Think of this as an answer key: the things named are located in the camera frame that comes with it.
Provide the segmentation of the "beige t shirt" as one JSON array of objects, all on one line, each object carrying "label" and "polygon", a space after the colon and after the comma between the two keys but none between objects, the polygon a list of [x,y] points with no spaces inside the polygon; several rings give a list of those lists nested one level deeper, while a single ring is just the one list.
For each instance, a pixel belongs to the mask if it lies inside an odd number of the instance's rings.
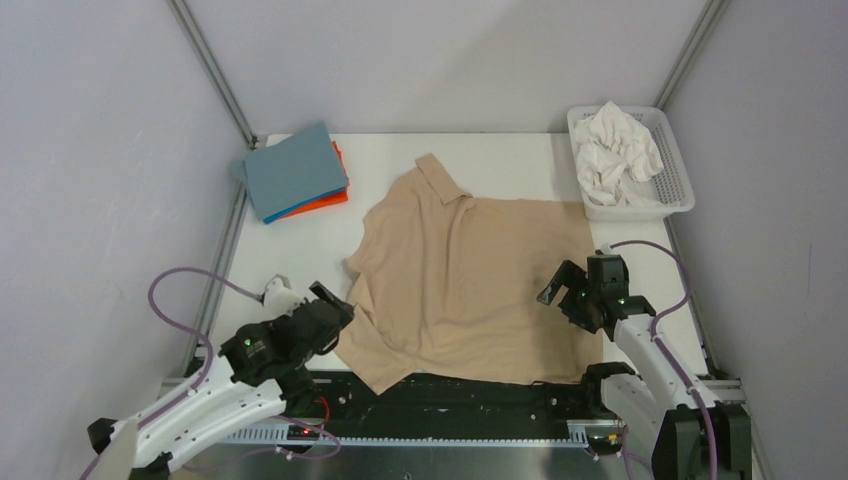
[{"label": "beige t shirt", "polygon": [[419,371],[573,384],[602,360],[600,334],[537,301],[563,261],[594,252],[581,205],[475,197],[426,155],[363,224],[335,352],[373,392]]}]

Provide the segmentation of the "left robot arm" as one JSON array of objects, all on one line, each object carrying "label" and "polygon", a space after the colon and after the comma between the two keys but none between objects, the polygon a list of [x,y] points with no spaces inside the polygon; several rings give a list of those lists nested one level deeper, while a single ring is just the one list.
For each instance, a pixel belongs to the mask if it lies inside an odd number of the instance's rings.
[{"label": "left robot arm", "polygon": [[85,479],[167,479],[206,448],[258,421],[302,416],[319,393],[307,363],[331,352],[354,308],[314,282],[311,298],[275,278],[260,295],[273,318],[248,323],[204,366],[152,405],[88,427],[96,461]]}]

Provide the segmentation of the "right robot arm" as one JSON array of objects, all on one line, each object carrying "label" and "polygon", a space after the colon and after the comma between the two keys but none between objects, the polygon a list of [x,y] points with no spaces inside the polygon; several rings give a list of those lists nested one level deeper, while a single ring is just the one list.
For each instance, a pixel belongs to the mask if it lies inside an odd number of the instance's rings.
[{"label": "right robot arm", "polygon": [[631,437],[651,448],[656,479],[751,479],[752,422],[745,408],[723,399],[689,369],[659,329],[659,313],[629,289],[629,271],[616,254],[598,252],[586,267],[565,260],[538,294],[567,320],[604,333],[626,362],[587,368],[584,410],[611,412]]}]

